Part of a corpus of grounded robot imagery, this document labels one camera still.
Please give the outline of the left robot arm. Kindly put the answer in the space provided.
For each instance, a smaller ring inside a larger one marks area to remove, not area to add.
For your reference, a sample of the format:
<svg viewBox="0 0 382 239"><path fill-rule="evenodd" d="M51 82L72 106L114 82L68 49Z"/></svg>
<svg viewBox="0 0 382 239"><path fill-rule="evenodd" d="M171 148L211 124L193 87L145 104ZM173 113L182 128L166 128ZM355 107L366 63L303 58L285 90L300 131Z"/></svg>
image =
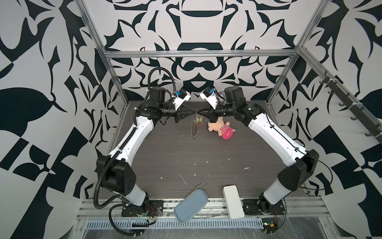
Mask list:
<svg viewBox="0 0 382 239"><path fill-rule="evenodd" d="M93 205L102 209L114 199L136 207L148 207L148 195L136 183L136 175L131 166L134 157L146 136L161 121L162 117L174 118L175 122L194 115L195 110L183 106L190 98L187 91L173 86L170 99L165 101L167 89L147 84L147 94L143 102L133 111L133 124L122 141L106 156L96 161L97 182L93 195Z"/></svg>

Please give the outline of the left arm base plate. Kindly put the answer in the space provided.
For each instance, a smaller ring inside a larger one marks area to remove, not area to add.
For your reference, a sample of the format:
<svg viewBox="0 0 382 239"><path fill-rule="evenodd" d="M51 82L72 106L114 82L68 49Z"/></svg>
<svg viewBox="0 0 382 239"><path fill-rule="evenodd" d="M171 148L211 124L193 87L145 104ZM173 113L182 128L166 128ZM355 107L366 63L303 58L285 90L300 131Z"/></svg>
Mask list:
<svg viewBox="0 0 382 239"><path fill-rule="evenodd" d="M141 206L129 204L123 207L122 217L155 217L161 216L163 213L164 201L163 200L146 200Z"/></svg>

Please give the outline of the metal keyring with chain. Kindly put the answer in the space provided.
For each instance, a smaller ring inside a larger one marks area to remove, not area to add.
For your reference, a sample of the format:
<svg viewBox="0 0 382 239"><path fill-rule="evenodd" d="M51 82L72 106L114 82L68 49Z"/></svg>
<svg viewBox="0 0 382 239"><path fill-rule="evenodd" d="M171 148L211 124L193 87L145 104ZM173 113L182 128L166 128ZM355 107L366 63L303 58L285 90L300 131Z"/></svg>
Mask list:
<svg viewBox="0 0 382 239"><path fill-rule="evenodd" d="M191 124L191 136L192 136L192 139L196 139L197 134L199 132L199 128L201 126L201 124L199 122L196 122L196 117L197 117L197 115L193 118L192 124Z"/></svg>

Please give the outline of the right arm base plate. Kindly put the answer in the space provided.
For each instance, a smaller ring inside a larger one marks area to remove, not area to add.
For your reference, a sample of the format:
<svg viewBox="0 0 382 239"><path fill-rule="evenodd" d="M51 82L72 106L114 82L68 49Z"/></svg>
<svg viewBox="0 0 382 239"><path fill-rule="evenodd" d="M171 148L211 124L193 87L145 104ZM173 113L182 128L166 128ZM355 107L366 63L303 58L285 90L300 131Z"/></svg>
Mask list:
<svg viewBox="0 0 382 239"><path fill-rule="evenodd" d="M241 203L246 216L284 215L285 212L283 200L275 205L268 205L259 199L243 199Z"/></svg>

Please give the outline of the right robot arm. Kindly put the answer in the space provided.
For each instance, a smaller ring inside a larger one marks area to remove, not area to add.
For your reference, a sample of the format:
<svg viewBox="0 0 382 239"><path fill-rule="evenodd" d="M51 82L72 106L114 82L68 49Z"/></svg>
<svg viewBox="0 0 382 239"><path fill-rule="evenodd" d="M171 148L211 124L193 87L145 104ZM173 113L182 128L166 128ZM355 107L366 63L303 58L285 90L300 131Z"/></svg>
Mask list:
<svg viewBox="0 0 382 239"><path fill-rule="evenodd" d="M198 110L197 114L208 118L208 130L217 132L223 139L230 139L235 132L229 122L224 122L223 117L234 117L257 133L281 158L286 166L285 169L259 196L260 212L269 213L312 176L318 154L315 150L307 150L291 139L271 120L260 105L247 102L241 87L228 87L224 93L225 101L222 103L215 89L211 87L204 89L200 97L210 106Z"/></svg>

